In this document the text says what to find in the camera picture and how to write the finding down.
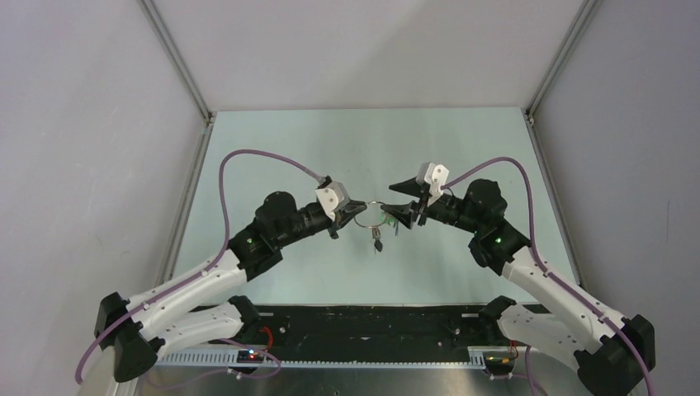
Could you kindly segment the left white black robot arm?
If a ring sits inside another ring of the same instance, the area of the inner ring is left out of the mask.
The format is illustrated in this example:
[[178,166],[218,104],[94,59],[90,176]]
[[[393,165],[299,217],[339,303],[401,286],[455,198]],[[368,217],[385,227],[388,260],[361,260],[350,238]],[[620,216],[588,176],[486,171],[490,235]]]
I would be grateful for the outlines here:
[[125,383],[145,374],[171,352],[220,338],[241,343],[258,339],[258,312],[245,296],[233,296],[199,310],[208,299],[245,285],[282,260],[281,250],[304,238],[338,231],[367,204],[342,198],[325,187],[301,208],[284,191],[268,195],[253,220],[220,254],[152,290],[128,299],[114,292],[99,305],[95,338],[114,351],[113,379]]

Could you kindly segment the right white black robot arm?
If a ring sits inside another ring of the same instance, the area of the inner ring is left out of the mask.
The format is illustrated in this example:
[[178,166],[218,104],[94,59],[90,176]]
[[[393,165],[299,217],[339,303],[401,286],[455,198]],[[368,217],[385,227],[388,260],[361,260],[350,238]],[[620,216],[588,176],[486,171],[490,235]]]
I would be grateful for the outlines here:
[[655,367],[655,330],[643,316],[628,318],[594,298],[535,256],[534,242],[504,217],[507,202],[495,181],[477,179],[463,198],[433,197],[412,178],[390,190],[413,197],[383,205],[407,229],[429,219],[472,233],[475,262],[527,291],[546,309],[534,313],[500,296],[479,312],[481,337],[492,345],[521,342],[573,370],[593,395],[627,395]]

